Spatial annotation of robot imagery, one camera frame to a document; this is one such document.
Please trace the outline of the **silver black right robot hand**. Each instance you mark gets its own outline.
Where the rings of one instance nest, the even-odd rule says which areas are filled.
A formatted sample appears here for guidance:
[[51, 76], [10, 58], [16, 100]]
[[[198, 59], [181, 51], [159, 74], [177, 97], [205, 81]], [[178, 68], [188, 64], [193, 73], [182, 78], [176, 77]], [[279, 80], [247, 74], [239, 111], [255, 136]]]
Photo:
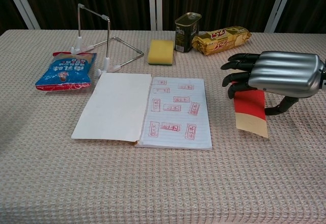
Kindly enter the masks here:
[[325, 90], [325, 63], [313, 53], [236, 53], [221, 69], [235, 70], [222, 82], [223, 87], [228, 87], [230, 99], [238, 92], [255, 90], [284, 96], [277, 106], [264, 110], [267, 116], [283, 114], [299, 99]]

